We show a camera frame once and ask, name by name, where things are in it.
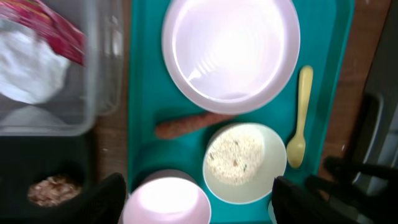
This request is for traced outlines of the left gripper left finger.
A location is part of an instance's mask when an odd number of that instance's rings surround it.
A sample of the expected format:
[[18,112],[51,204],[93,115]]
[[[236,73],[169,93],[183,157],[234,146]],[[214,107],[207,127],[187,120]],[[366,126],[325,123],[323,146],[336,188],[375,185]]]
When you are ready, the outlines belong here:
[[58,224],[118,224],[126,199],[126,182],[113,173],[76,203],[65,205],[57,214]]

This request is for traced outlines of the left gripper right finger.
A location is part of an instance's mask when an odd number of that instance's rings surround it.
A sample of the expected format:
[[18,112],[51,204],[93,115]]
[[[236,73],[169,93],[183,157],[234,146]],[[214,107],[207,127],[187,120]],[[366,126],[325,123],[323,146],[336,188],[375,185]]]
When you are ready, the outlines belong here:
[[277,224],[356,224],[283,176],[274,179],[272,206]]

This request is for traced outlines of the brown food scrap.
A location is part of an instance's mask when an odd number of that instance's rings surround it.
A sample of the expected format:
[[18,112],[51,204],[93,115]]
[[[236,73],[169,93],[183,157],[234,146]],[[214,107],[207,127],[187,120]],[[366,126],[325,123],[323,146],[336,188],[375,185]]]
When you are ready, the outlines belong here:
[[57,174],[29,187],[27,198],[40,207],[55,207],[79,195],[82,186],[67,174]]

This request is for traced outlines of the white bowl with rice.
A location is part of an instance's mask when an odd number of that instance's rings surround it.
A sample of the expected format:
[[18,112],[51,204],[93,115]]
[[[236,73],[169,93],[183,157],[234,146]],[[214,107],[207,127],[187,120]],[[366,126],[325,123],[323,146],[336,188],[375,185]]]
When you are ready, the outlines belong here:
[[210,138],[203,178],[216,198],[244,205],[269,195],[286,166],[284,142],[273,129],[259,123],[233,123]]

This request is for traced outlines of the white rice pile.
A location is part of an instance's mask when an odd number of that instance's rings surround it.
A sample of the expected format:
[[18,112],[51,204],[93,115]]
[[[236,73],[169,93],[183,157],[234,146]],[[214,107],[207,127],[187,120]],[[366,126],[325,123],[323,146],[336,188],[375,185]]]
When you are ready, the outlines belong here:
[[230,129],[211,143],[205,168],[224,184],[242,185],[257,174],[264,155],[264,138],[259,131]]

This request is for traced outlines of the white napkin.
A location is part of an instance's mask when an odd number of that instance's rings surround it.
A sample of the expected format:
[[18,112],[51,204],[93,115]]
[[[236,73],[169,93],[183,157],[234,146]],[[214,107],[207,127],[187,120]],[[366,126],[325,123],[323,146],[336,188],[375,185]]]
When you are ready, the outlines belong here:
[[1,94],[7,98],[49,101],[64,87],[70,64],[32,30],[1,31]]

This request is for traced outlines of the red snack wrapper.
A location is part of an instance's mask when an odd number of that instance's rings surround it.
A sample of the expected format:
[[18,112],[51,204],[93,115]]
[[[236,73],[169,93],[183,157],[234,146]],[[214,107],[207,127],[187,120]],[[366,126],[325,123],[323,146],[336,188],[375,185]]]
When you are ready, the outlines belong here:
[[1,0],[1,17],[28,27],[52,50],[83,65],[85,35],[39,0]]

